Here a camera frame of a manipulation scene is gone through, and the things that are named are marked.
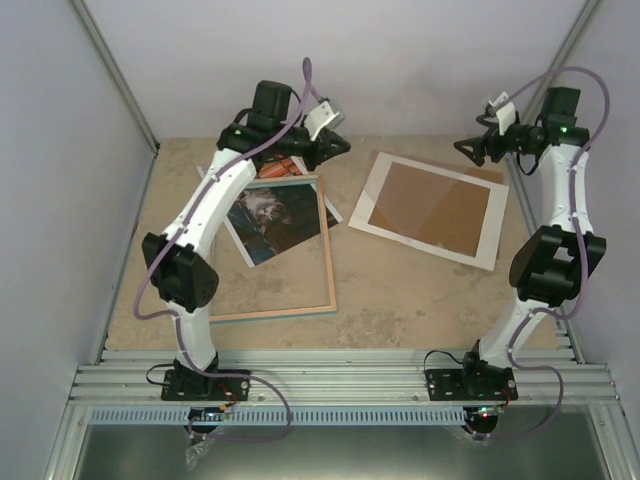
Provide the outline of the white passe-partout mat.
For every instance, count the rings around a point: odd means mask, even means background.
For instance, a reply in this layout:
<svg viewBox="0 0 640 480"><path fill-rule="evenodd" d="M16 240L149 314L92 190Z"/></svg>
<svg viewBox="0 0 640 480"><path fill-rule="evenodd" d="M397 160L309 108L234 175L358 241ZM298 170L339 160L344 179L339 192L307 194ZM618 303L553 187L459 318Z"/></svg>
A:
<svg viewBox="0 0 640 480"><path fill-rule="evenodd" d="M348 225L492 271L508 195L500 172L376 151Z"/></svg>

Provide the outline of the cat and books photo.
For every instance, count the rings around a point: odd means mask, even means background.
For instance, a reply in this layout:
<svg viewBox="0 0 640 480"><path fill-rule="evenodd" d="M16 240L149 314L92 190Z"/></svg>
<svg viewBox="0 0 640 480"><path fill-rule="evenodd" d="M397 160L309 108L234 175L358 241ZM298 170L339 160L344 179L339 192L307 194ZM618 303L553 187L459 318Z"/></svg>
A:
<svg viewBox="0 0 640 480"><path fill-rule="evenodd" d="M245 190L224 224L247 265L255 267L320 233L316 187Z"/></svg>

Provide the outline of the wooden teal picture frame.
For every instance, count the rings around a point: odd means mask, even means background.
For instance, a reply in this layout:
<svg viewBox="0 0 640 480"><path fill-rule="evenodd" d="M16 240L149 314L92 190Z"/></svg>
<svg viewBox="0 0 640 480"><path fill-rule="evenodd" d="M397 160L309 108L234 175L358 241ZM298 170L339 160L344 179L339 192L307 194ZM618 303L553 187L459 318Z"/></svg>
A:
<svg viewBox="0 0 640 480"><path fill-rule="evenodd" d="M311 185L315 187L316 202L319 215L319 227L322 240L322 252L324 258L325 274L327 279L327 291L329 303L321 306L300 307L292 309L265 310L248 313L219 314L208 317L211 325L231 324L240 322L266 321L286 319L293 317L306 317L337 312L337 296L334 283L334 268L329 239L329 227L326 216L324 182L319 175L302 175L291 177L273 177L256 179L246 187L247 190L255 190L267 187L294 187L298 185Z"/></svg>

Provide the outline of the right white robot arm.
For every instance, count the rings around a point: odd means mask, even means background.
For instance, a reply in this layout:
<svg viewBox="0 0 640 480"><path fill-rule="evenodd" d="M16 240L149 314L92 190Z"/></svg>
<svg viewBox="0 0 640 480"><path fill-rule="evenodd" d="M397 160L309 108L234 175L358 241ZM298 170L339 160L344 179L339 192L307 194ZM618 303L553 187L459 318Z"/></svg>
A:
<svg viewBox="0 0 640 480"><path fill-rule="evenodd" d="M458 378L466 398L516 398L512 368L517 353L544 318L579 297L606 252L606 241L595 235L587 211L591 135L576 124L579 98L577 89L550 88L536 120L524 124L502 93L476 119L486 132L454 145L478 166L508 154L533 157L544 203L542 225L511 263L513 300L462 360Z"/></svg>

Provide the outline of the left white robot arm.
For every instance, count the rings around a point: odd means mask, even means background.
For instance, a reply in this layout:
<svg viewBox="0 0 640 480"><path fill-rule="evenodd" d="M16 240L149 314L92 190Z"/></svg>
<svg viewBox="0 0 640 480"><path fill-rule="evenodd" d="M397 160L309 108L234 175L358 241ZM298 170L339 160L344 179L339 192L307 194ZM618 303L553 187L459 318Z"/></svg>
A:
<svg viewBox="0 0 640 480"><path fill-rule="evenodd" d="M250 107L242 109L220 134L209 168L178 216L160 234L147 233L142 253L153 286L172 318L178 351L159 382L165 401L246 399L248 370L223 370L210 332L208 308L219 277L206 254L236 198L269 162L299 157L307 170L350 150L336 133L340 109L307 86L298 102L316 100L310 111L289 110L292 87L262 80Z"/></svg>

